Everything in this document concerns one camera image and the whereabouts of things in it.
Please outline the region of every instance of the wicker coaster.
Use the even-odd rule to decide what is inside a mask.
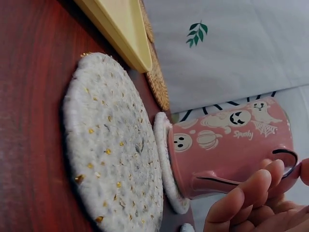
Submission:
[[[169,109],[169,94],[165,84],[161,67],[151,43],[149,43],[150,54],[153,60],[153,69],[146,73],[148,82],[154,94],[154,97],[163,111]]]
[[[148,37],[148,39],[151,43],[154,43],[155,38],[154,38],[153,29],[151,27],[151,23],[149,21],[148,14],[146,12],[145,5],[144,5],[142,0],[140,0],[140,9],[141,9],[141,13],[143,15],[143,20],[144,20],[144,25],[145,25],[147,37]]]
[[[195,230],[191,224],[185,223],[181,227],[180,232],[195,232]]]
[[[159,152],[159,160],[162,169],[162,180],[165,193],[174,211],[178,214],[185,214],[190,207],[190,200],[183,198],[180,194],[169,161],[167,139],[168,132],[172,127],[172,124],[164,112],[158,113],[155,116],[154,121],[154,136]]]
[[[64,99],[68,156],[84,205],[105,232],[157,232],[163,185],[154,133],[126,71],[84,56]]]

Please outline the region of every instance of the red wood surface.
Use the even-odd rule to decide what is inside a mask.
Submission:
[[[66,175],[59,113],[80,54],[89,51],[125,66],[72,0],[0,0],[1,232],[96,230]],[[159,108],[147,81],[129,74],[153,121]],[[165,198],[161,231],[185,222],[193,223],[191,210],[176,215]]]

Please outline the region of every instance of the round coaster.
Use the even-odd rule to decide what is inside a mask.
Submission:
[[[147,72],[146,76],[156,101],[161,109],[166,111],[169,109],[168,88],[165,84],[158,58],[151,43],[149,43],[149,48],[153,61],[153,69],[150,72]]]
[[[64,99],[68,156],[91,218],[105,232],[157,232],[161,168],[152,126],[126,71],[84,56]]]
[[[140,0],[140,9],[141,9],[141,14],[143,16],[147,37],[148,37],[148,39],[151,43],[154,43],[155,38],[154,38],[153,29],[151,27],[151,23],[149,21],[148,14],[146,12],[145,5],[144,5],[142,0]]]
[[[154,121],[154,136],[158,147],[165,193],[174,211],[178,214],[185,214],[190,207],[190,200],[183,198],[180,194],[169,161],[167,138],[172,124],[164,112],[159,112]]]
[[[181,227],[180,232],[195,232],[195,230],[191,224],[185,223]]]

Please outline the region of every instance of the pink mug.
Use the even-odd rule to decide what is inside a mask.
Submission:
[[[177,186],[189,199],[228,193],[264,159],[281,159],[286,168],[269,197],[286,192],[299,177],[288,118],[272,97],[174,124],[168,147]]]

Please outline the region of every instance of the pumpkin print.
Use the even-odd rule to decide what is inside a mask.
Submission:
[[[222,135],[216,134],[211,130],[203,130],[198,133],[197,143],[201,148],[210,150],[218,145],[218,138],[222,138]]]

